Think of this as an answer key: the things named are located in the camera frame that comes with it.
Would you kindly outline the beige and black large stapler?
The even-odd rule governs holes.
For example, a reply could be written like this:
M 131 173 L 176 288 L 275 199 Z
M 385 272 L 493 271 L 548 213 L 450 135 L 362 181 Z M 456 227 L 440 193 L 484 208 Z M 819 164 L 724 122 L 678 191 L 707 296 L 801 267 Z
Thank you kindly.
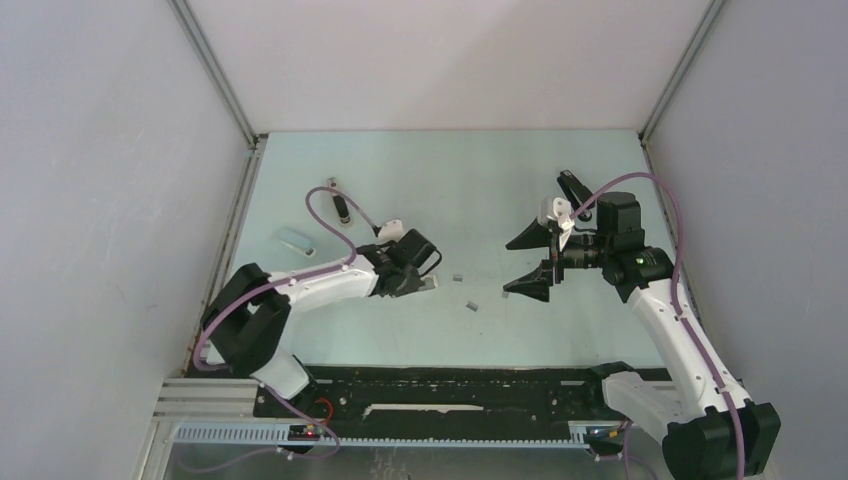
M 336 178 L 330 177 L 327 179 L 327 187 L 331 189 L 331 200 L 337 215 L 338 223 L 342 227 L 349 227 L 352 224 L 352 217 L 346 199 L 342 196 L 342 189 Z

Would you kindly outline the staple box tray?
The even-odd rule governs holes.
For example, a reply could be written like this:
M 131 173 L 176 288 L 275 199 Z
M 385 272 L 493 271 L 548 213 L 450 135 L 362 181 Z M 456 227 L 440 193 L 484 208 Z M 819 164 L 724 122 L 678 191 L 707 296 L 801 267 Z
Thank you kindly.
M 438 278 L 435 275 L 427 275 L 421 279 L 419 291 L 434 290 L 439 286 Z

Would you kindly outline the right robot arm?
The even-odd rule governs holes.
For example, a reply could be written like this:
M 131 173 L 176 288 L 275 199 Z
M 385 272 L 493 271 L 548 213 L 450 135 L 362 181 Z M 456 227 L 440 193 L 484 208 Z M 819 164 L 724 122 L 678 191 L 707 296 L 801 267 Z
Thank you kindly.
M 675 386 L 671 398 L 623 363 L 598 366 L 600 379 L 581 392 L 585 411 L 614 411 L 656 440 L 676 479 L 738 479 L 764 472 L 781 420 L 769 403 L 757 404 L 729 372 L 692 318 L 688 296 L 661 248 L 645 243 L 641 207 L 627 192 L 594 202 L 596 227 L 574 231 L 571 203 L 543 200 L 537 217 L 506 245 L 544 248 L 532 272 L 504 285 L 512 294 L 547 302 L 567 269 L 598 268 L 647 330 Z

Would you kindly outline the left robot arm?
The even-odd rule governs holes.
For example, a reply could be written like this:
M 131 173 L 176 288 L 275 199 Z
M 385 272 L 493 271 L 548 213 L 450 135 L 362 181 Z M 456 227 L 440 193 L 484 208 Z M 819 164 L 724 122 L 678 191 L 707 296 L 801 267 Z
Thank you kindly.
M 245 264 L 202 316 L 195 367 L 254 379 L 275 392 L 290 415 L 304 416 L 315 406 L 316 390 L 313 376 L 282 344 L 290 318 L 345 300 L 425 291 L 442 259 L 435 244 L 412 229 L 312 270 L 266 272 Z

